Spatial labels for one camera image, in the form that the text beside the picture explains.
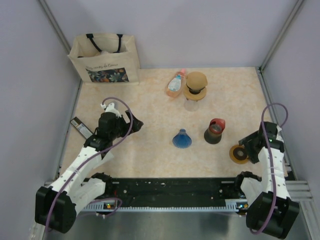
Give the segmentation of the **brown paper coffee filter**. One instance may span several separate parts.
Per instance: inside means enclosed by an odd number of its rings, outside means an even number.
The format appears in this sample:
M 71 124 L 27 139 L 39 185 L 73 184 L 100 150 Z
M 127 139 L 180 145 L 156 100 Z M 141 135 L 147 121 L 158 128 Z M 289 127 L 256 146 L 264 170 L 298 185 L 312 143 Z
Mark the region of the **brown paper coffee filter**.
M 208 85 L 208 80 L 202 72 L 193 71 L 186 76 L 186 85 L 192 91 L 201 91 Z

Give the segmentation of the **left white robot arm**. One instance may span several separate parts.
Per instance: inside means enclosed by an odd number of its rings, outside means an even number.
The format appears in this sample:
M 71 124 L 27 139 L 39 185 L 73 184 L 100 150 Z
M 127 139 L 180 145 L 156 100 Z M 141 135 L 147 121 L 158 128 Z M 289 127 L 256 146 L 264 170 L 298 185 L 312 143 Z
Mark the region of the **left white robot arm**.
M 87 175 L 112 160 L 111 149 L 144 125 L 130 109 L 125 112 L 129 118 L 126 121 L 114 102 L 100 106 L 103 113 L 98 126 L 85 140 L 75 160 L 54 182 L 36 192 L 34 220 L 46 230 L 67 233 L 87 205 L 98 197 L 106 199 L 113 194 L 114 187 L 108 183 L 108 175 L 96 173 L 90 178 Z

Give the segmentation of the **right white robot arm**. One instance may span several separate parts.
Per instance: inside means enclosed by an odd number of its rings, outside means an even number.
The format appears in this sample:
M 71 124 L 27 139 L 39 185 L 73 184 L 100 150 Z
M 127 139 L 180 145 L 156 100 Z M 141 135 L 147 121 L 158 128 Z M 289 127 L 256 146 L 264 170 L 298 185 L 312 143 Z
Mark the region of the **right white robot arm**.
M 284 171 L 284 140 L 281 128 L 265 121 L 254 133 L 241 139 L 249 160 L 260 163 L 262 175 L 241 172 L 233 185 L 239 198 L 246 198 L 246 226 L 253 232 L 264 233 L 284 240 L 300 212 L 286 185 Z

